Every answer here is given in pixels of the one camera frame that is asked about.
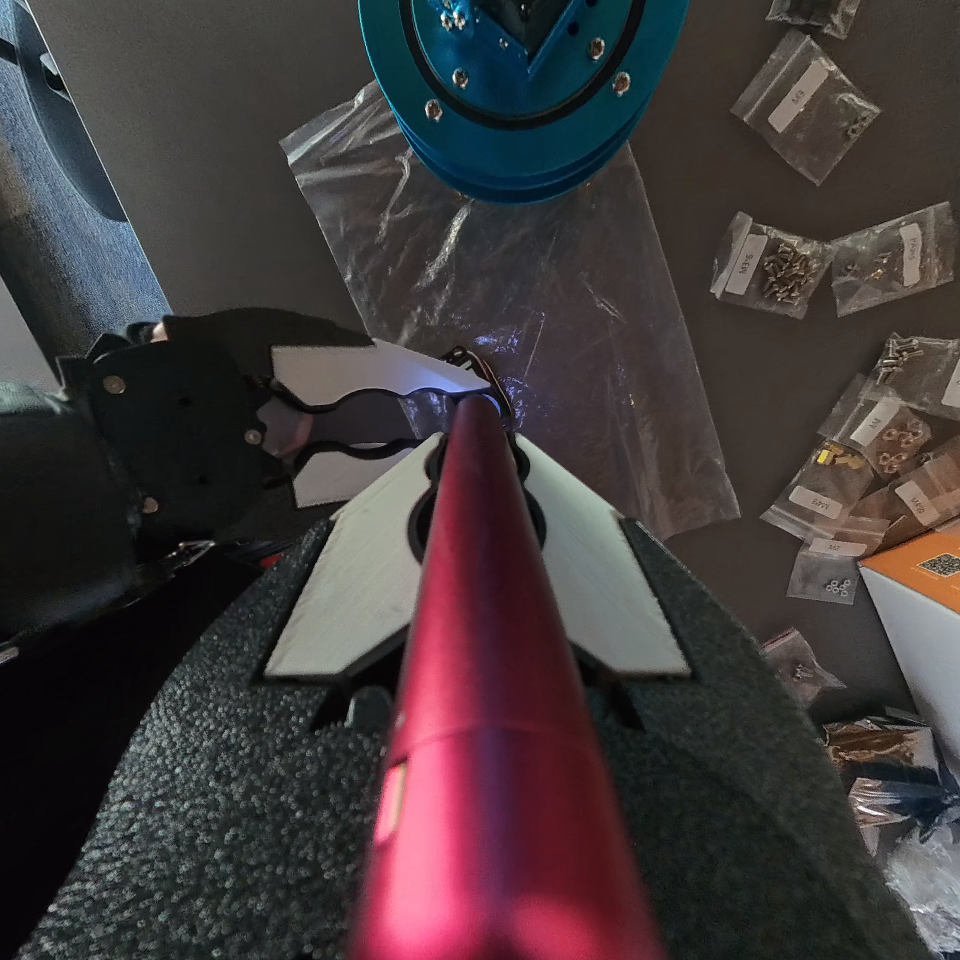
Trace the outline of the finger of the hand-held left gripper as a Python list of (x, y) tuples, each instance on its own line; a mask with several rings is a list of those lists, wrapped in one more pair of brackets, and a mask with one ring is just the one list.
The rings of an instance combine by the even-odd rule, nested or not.
[(401, 438), (359, 446), (331, 442), (306, 449), (292, 481), (294, 507), (309, 509), (350, 501), (408, 455), (426, 453), (438, 440)]
[(455, 397), (486, 392), (476, 373), (393, 343), (276, 345), (270, 351), (274, 380), (303, 406), (332, 407), (363, 391), (407, 398), (421, 391)]

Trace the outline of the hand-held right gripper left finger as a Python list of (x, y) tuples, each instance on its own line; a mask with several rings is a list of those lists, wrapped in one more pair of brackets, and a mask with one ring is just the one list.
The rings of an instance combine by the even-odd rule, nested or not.
[(263, 670), (271, 681), (325, 681), (358, 668), (413, 618), (422, 563), (410, 544), (430, 489), (434, 434), (333, 516), (333, 526)]

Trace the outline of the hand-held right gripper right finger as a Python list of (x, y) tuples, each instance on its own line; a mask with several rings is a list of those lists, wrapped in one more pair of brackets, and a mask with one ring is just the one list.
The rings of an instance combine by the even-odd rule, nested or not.
[(523, 482), (543, 515), (541, 555), (568, 640), (618, 676), (692, 670), (622, 528), (623, 514), (529, 439)]

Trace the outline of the small black servo motor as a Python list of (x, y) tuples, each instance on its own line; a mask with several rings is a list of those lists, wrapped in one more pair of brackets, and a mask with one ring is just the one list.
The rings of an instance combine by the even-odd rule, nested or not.
[(486, 396), (497, 409), (501, 426), (508, 432), (515, 430), (517, 421), (514, 404), (509, 392), (504, 387), (503, 382), (497, 376), (490, 363), (474, 350), (460, 344), (453, 346), (449, 351), (441, 354), (439, 359), (448, 365), (484, 380), (487, 384), (486, 390), (484, 390), (484, 396)]

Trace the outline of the red electric screwdriver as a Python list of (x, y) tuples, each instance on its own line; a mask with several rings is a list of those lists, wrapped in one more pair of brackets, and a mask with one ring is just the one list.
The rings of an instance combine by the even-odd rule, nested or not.
[(481, 398), (438, 474), (348, 958), (667, 958), (519, 470)]

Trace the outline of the large clear plastic bag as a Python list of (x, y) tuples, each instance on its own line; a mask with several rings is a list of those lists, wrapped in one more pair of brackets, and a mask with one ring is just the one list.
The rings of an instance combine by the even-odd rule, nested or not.
[(559, 198), (468, 198), (374, 81), (280, 146), (367, 334), (472, 350), (519, 432), (663, 541), (739, 518), (630, 147)]

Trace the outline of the orange white cardboard box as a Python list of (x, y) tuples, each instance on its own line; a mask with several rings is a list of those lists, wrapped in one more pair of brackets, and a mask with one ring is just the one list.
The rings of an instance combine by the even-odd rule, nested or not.
[(959, 775), (959, 520), (859, 565), (919, 717)]

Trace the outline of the crumpled clear plastic wrap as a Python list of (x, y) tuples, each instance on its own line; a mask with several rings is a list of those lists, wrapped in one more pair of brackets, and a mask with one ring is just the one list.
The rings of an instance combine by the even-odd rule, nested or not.
[(959, 957), (959, 785), (919, 716), (826, 723), (824, 748), (868, 852), (934, 958)]

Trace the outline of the group of small screw bags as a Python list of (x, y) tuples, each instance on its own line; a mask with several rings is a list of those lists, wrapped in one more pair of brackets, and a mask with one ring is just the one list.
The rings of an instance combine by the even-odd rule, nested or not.
[[(831, 242), (896, 215), (948, 202), (958, 220), (958, 2), (864, 2), (837, 54), (792, 31), (785, 56), (761, 65), (774, 29), (747, 16), (762, 2), (716, 2), (724, 15), (716, 57), (719, 105), (747, 90), (746, 118), (715, 116), (705, 174), (718, 190), (707, 240), (736, 209), (790, 233)], [(871, 602), (853, 606), (786, 597), (800, 544), (762, 520), (797, 473), (842, 391), (894, 333), (958, 338), (958, 277), (840, 315), (832, 283), (812, 291), (803, 318), (702, 295), (701, 359), (741, 519), (707, 550), (711, 582), (739, 618), (766, 637), (806, 633), (851, 693), (833, 700), (909, 695)]]

